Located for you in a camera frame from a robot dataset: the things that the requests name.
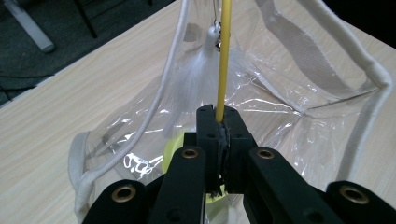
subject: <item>gray floor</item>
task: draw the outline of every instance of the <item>gray floor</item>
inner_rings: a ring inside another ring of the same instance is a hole
[[[149,17],[172,0],[91,0],[92,38],[73,0],[19,0],[56,46],[45,54],[0,4],[0,106]]]

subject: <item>clear bag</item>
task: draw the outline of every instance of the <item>clear bag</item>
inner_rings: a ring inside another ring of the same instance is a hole
[[[165,147],[194,131],[196,108],[216,104],[219,6],[184,0],[163,75],[75,138],[69,174],[79,221],[111,183],[162,175]],[[232,18],[226,105],[310,185],[347,179],[391,89],[387,72],[322,2],[233,0]],[[206,222],[243,219],[239,197],[206,210]]]

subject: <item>yellow-green object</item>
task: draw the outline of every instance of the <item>yellow-green object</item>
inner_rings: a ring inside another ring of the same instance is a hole
[[[173,154],[181,147],[183,147],[184,141],[184,133],[179,136],[172,138],[166,143],[165,149],[163,150],[163,173],[165,174],[168,171],[169,165],[171,163]],[[221,191],[224,192],[224,186],[221,186]],[[212,198],[210,194],[206,194],[206,203],[213,203],[225,196],[217,196]]]
[[[223,0],[221,9],[219,89],[218,106],[216,109],[217,122],[222,122],[222,119],[224,117],[224,100],[225,92],[227,89],[228,56],[230,52],[231,2],[231,0]]]

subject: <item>light wood tabletop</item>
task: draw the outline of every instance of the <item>light wood tabletop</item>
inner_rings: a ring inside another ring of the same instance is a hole
[[[0,223],[76,223],[70,144],[163,71],[180,1],[0,108]],[[396,50],[351,27],[396,78]],[[396,92],[381,109],[350,181],[396,207]]]

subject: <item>yellow stick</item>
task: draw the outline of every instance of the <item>yellow stick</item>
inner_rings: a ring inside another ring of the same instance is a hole
[[[220,47],[220,69],[218,106],[216,109],[216,121],[222,122],[224,117],[224,101],[227,89],[228,56],[230,51],[231,34],[231,3],[232,0],[222,0],[221,7],[221,47]]]

